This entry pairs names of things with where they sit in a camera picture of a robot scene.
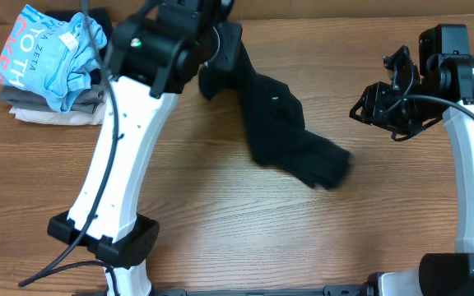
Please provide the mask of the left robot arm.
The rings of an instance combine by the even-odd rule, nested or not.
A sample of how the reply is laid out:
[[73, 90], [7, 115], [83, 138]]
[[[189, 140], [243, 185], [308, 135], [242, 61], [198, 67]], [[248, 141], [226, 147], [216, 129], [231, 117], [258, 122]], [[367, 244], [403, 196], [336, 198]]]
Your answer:
[[230, 1], [149, 1], [114, 29], [104, 78], [108, 101], [86, 180], [48, 234], [85, 247], [105, 271], [107, 294], [149, 295], [146, 259], [159, 224], [137, 210], [158, 136], [201, 66], [231, 70], [242, 29]]

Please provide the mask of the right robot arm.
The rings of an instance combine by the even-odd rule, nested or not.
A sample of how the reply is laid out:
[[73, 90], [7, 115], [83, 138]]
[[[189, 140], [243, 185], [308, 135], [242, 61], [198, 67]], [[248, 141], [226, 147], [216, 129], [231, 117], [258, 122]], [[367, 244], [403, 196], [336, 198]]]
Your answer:
[[375, 273], [363, 295], [474, 295], [474, 56], [467, 27], [440, 24], [419, 37], [419, 62], [401, 47], [383, 60], [389, 83], [367, 86], [350, 111], [358, 122], [407, 141], [442, 123], [453, 151], [458, 231], [452, 253], [425, 254], [410, 271]]

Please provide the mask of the black t-shirt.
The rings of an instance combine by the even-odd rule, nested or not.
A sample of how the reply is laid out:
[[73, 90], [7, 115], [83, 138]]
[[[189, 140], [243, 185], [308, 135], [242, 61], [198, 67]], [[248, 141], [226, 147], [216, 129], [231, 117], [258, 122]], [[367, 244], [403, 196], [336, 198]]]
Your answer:
[[236, 91], [255, 163], [284, 170], [311, 188], [341, 186], [351, 153], [308, 131], [302, 104], [289, 86], [256, 72], [243, 45], [232, 71], [203, 67], [198, 84], [208, 100], [221, 90]]

